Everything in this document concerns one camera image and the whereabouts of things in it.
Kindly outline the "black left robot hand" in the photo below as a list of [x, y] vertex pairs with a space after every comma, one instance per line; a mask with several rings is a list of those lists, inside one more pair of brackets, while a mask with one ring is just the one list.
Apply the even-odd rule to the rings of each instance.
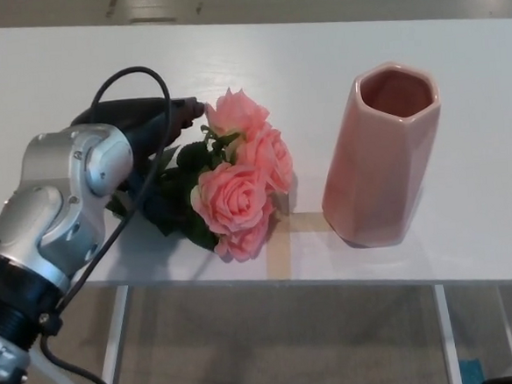
[[144, 182], [150, 168], [150, 157], [172, 145], [182, 131], [204, 114], [205, 104], [195, 97], [176, 98], [172, 101], [171, 124], [166, 124], [167, 101], [159, 97], [108, 100], [96, 110], [85, 110], [73, 121], [79, 124], [108, 124], [117, 127], [129, 140], [133, 152], [133, 170], [128, 181], [117, 188], [136, 191]]

